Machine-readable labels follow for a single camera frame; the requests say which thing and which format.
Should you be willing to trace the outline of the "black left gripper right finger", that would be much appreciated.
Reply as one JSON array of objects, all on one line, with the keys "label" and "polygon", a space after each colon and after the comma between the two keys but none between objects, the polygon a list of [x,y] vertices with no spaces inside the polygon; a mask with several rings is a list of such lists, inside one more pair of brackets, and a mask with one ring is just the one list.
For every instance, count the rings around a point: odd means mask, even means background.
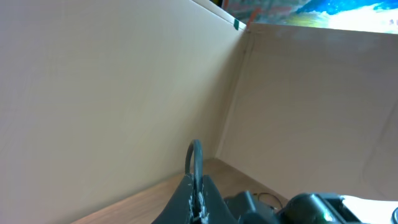
[{"label": "black left gripper right finger", "polygon": [[201,222],[206,224],[237,224],[228,206],[209,175],[203,176]]}]

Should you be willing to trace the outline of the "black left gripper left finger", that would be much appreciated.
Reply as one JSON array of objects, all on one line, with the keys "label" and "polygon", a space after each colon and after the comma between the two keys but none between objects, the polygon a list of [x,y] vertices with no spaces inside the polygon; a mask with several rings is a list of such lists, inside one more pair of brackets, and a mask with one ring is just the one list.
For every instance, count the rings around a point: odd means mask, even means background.
[{"label": "black left gripper left finger", "polygon": [[192,174],[185,174],[174,194],[152,224],[189,224],[193,218]]}]

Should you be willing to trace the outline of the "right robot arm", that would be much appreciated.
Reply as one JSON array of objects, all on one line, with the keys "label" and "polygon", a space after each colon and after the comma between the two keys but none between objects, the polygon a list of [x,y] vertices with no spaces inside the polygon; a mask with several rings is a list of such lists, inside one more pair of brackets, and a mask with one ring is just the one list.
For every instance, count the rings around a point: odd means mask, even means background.
[{"label": "right robot arm", "polygon": [[397,224],[397,202],[333,193],[296,195],[280,209],[259,200],[262,194],[241,192],[225,202],[238,223],[265,224]]}]

